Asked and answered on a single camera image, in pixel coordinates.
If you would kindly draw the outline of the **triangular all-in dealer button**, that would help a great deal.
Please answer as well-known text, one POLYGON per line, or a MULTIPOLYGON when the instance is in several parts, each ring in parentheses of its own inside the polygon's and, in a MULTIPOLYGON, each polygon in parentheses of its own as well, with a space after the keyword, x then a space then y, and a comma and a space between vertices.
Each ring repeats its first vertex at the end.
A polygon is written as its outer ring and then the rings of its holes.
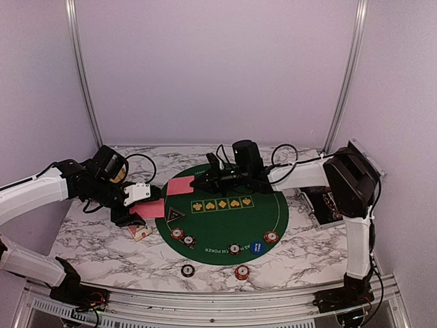
POLYGON ((184 218, 185 216, 186 215, 184 213, 182 213, 181 211, 170 207, 169 211, 167 213, 167 223, 177 221, 179 219, 184 218))

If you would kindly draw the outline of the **red playing card deck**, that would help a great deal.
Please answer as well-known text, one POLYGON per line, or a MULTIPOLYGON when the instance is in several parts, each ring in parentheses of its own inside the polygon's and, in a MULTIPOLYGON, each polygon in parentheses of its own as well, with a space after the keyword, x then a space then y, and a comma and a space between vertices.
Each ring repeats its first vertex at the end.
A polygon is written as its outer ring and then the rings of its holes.
POLYGON ((165 216, 165 201, 161 198, 153 202, 137 202, 130 209, 130 214, 138 214, 144 220, 163 218, 165 216))

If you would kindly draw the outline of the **red chips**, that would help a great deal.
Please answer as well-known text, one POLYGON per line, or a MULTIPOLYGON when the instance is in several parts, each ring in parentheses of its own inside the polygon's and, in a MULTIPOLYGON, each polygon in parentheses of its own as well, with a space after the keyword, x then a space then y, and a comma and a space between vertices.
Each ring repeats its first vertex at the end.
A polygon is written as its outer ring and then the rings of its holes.
POLYGON ((264 240, 267 243, 276 243, 279 240, 279 235, 275 231, 268 231, 264 234, 264 240))
POLYGON ((171 237, 176 240, 180 240, 184 238, 184 231, 181 228, 175 228, 171 231, 171 237))

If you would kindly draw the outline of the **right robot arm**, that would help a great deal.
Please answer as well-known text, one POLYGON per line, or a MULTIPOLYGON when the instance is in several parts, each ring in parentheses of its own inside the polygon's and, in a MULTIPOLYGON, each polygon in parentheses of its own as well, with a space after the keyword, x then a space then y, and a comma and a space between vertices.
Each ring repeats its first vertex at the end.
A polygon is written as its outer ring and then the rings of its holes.
POLYGON ((264 165, 254 141, 237 141, 232 149, 233 165, 222 164, 217 155, 208 153, 210 167, 191 187, 221 195, 241 186, 263 194, 307 187, 329 189, 345 222, 348 242, 347 269, 338 300, 345 306, 354 305, 364 296, 373 273, 373 212, 382 189, 378 170, 352 144, 316 159, 269 166, 264 165))

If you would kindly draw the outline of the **card dealt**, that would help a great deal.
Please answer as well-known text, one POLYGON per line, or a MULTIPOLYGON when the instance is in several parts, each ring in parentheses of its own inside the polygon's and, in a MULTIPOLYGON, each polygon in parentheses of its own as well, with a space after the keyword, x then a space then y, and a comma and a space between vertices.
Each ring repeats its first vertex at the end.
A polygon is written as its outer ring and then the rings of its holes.
POLYGON ((194 176, 172 178, 167 184, 167 196, 193 193, 194 188, 191 186, 191 182, 194 180, 194 176))

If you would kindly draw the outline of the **red poker chip stack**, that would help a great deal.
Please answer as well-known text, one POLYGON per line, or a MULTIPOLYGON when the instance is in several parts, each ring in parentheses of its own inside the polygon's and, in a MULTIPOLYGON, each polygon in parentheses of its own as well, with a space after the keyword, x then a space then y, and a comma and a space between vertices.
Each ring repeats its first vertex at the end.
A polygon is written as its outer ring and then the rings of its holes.
POLYGON ((250 275, 250 269, 247 265, 241 264, 235 269, 235 276, 238 280, 246 280, 250 275))

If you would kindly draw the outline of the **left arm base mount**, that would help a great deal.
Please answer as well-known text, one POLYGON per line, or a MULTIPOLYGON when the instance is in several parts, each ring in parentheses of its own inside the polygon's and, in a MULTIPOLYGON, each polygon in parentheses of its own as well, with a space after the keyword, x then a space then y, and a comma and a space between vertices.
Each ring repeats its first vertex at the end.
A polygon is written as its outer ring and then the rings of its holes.
POLYGON ((109 291, 103 288, 79 285, 78 288, 51 287, 50 298, 77 306, 80 310, 104 310, 109 291))

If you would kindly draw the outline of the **black poker chip stack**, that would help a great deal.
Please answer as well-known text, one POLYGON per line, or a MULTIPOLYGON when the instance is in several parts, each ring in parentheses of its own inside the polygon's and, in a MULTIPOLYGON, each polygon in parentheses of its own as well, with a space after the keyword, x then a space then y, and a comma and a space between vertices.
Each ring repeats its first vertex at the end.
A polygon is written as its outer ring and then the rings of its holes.
POLYGON ((185 264, 182 268, 181 268, 181 274, 184 277, 192 277, 195 274, 195 268, 193 265, 191 264, 185 264))

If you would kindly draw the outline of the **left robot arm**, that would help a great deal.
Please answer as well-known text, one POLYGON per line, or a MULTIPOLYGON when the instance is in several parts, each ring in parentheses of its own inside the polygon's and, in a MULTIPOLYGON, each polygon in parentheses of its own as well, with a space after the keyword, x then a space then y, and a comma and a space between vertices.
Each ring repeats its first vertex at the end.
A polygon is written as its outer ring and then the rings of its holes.
MULTIPOLYGON (((102 146, 82 162, 66 159, 51 163, 34 174, 1 188, 1 224, 30 216, 45 207, 73 199, 110 210, 111 221, 119 227, 145 222, 130 209, 153 198, 149 182, 128 182, 128 161, 108 146, 102 146)), ((1 237, 1 270, 45 283, 51 298, 75 305, 99 303, 106 290, 86 287, 81 276, 65 259, 45 256, 1 237)))

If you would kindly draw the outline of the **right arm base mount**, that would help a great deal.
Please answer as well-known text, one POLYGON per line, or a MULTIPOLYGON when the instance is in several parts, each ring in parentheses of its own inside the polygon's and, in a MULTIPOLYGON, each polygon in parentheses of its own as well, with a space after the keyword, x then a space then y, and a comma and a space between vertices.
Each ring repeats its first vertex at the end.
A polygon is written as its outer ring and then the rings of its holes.
POLYGON ((318 308, 319 313, 344 310, 371 303, 375 299, 371 290, 359 294, 357 290, 346 287, 321 290, 316 292, 314 297, 312 304, 318 308))

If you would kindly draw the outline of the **black chips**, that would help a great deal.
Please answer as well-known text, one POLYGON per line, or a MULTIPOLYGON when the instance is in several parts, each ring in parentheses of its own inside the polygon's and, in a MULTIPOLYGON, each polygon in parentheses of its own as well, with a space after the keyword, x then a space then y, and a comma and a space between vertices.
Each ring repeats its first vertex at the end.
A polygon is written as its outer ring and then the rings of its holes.
POLYGON ((230 255, 233 255, 233 256, 236 256, 236 255, 240 254, 241 251, 242 251, 242 247, 239 244, 237 244, 237 243, 232 243, 228 247, 228 253, 230 255))
POLYGON ((183 238, 182 242, 183 242, 187 247, 193 248, 193 247, 195 246, 195 244, 196 244, 196 239, 195 239, 194 236, 187 235, 187 236, 185 236, 185 237, 183 238))

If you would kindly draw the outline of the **blue small blind button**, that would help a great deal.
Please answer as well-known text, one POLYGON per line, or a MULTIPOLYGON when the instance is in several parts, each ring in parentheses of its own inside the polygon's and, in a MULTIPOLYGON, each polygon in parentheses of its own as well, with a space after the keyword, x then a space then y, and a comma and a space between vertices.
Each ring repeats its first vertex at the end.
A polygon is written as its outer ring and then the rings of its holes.
POLYGON ((254 241, 250 244, 249 249, 252 254, 260 256, 266 252, 266 245, 261 241, 254 241))

